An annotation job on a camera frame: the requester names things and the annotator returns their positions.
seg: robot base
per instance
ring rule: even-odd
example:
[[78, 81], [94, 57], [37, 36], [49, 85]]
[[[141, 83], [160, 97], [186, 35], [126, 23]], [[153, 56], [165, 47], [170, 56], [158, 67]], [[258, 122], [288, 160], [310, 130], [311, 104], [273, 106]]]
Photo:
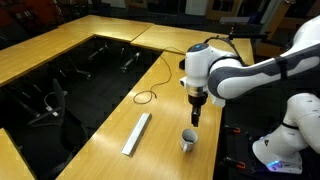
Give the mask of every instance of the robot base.
[[266, 149], [264, 139], [260, 139], [253, 143], [253, 153], [255, 156], [269, 169], [271, 172], [301, 174], [302, 160], [299, 152], [294, 153], [290, 157], [282, 157], [270, 153]]

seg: cup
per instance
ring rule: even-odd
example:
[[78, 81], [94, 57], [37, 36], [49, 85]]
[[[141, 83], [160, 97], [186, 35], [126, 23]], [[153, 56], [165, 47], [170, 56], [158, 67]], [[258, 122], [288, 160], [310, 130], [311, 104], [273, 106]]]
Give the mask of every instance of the cup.
[[198, 140], [198, 134], [192, 129], [185, 129], [182, 131], [180, 146], [182, 151], [189, 152], [193, 150], [195, 143]]

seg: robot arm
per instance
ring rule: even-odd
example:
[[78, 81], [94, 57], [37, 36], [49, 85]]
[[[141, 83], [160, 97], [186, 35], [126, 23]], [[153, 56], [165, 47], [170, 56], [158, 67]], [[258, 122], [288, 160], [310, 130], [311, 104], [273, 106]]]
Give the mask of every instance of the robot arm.
[[[264, 84], [285, 80], [320, 68], [320, 16], [305, 23], [296, 33], [292, 48], [279, 57], [243, 66], [230, 52], [208, 44], [192, 46], [185, 58], [186, 77], [180, 83], [193, 106], [192, 124], [198, 126], [201, 106], [210, 95], [214, 104], [224, 106]], [[302, 172], [299, 151], [310, 145], [320, 154], [320, 99], [302, 93], [288, 100], [282, 124], [271, 134], [254, 142], [256, 157], [272, 172]]]
[[192, 124], [198, 126], [201, 106], [211, 96], [223, 107], [225, 100], [237, 98], [255, 87], [302, 72], [320, 68], [320, 16], [297, 31], [292, 48], [279, 57], [252, 66], [243, 66], [238, 57], [208, 44], [189, 48], [185, 58], [186, 77], [181, 79], [192, 104]]

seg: black cable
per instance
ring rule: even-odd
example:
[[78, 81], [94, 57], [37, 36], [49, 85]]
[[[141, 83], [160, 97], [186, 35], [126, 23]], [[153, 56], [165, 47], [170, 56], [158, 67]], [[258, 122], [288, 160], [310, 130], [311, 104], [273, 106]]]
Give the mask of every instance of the black cable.
[[212, 61], [212, 63], [210, 64], [210, 66], [208, 68], [208, 74], [210, 74], [210, 70], [211, 70], [213, 65], [215, 65], [217, 62], [225, 60], [225, 59], [235, 59], [235, 60], [240, 61], [241, 58], [239, 56], [221, 56], [221, 57], [215, 59], [214, 61]]
[[[175, 49], [175, 50], [177, 50], [178, 52], [183, 53], [183, 51], [180, 51], [179, 49], [177, 49], [177, 48], [175, 48], [175, 47], [172, 47], [172, 46], [169, 46], [169, 47], [164, 48], [164, 51], [165, 51], [166, 49], [169, 49], [169, 48]], [[168, 62], [167, 62], [161, 55], [160, 55], [160, 58], [165, 62], [165, 64], [166, 64], [167, 67], [168, 67], [168, 70], [169, 70], [169, 77], [168, 77], [168, 79], [167, 79], [166, 81], [164, 81], [164, 82], [156, 83], [156, 84], [152, 85], [149, 90], [144, 90], [144, 91], [138, 92], [138, 93], [137, 93], [136, 95], [134, 95], [134, 97], [133, 97], [133, 102], [134, 102], [134, 103], [136, 103], [136, 104], [147, 104], [147, 103], [149, 103], [149, 102], [152, 100], [152, 98], [153, 98], [152, 95], [154, 95], [154, 97], [157, 99], [157, 94], [153, 91], [153, 88], [156, 87], [156, 86], [164, 85], [164, 84], [168, 83], [168, 82], [171, 80], [171, 77], [172, 77], [171, 68], [170, 68]], [[150, 93], [150, 98], [149, 98], [147, 101], [145, 101], [145, 102], [138, 102], [138, 101], [136, 100], [137, 96], [139, 96], [139, 95], [141, 95], [141, 94], [144, 94], [144, 93]]]
[[206, 39], [206, 40], [204, 41], [204, 43], [208, 43], [211, 39], [221, 40], [221, 41], [229, 44], [230, 47], [234, 50], [234, 52], [235, 52], [235, 53], [237, 54], [237, 56], [239, 57], [240, 63], [241, 63], [243, 66], [248, 66], [248, 65], [242, 60], [242, 58], [241, 58], [241, 56], [240, 56], [240, 54], [239, 54], [236, 46], [231, 42], [231, 40], [230, 40], [229, 38], [221, 38], [221, 37], [219, 37], [219, 35], [217, 35], [216, 37], [210, 37], [210, 38]]

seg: chair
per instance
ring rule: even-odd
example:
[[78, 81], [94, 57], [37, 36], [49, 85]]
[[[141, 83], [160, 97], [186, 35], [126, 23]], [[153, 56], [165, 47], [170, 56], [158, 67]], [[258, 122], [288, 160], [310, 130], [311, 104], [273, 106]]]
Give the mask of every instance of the chair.
[[13, 45], [12, 42], [8, 41], [5, 37], [0, 35], [0, 50], [10, 47], [12, 45]]
[[66, 23], [88, 14], [87, 1], [56, 0], [48, 4], [54, 12], [57, 24]]
[[152, 22], [153, 15], [148, 12], [148, 8], [128, 5], [128, 19], [134, 21]]
[[99, 16], [111, 16], [111, 4], [103, 3], [101, 0], [92, 0], [92, 6], [94, 11], [89, 11], [90, 14], [95, 14]]
[[36, 10], [32, 7], [19, 4], [16, 8], [7, 9], [7, 11], [32, 36], [50, 30], [41, 22]]
[[133, 66], [134, 64], [138, 64], [139, 63], [139, 57], [141, 56], [141, 52], [140, 52], [140, 49], [135, 49], [133, 50], [132, 47], [130, 46], [129, 47], [129, 50], [130, 50], [130, 59], [128, 61], [126, 61], [126, 63], [120, 67], [121, 71], [123, 73], [126, 73], [128, 72], [129, 68], [131, 66]]
[[53, 89], [57, 106], [28, 123], [22, 154], [39, 179], [54, 179], [87, 142], [86, 128], [65, 107], [56, 79]]
[[0, 25], [0, 41], [3, 43], [2, 48], [7, 48], [27, 39], [30, 39], [30, 35], [16, 21]]

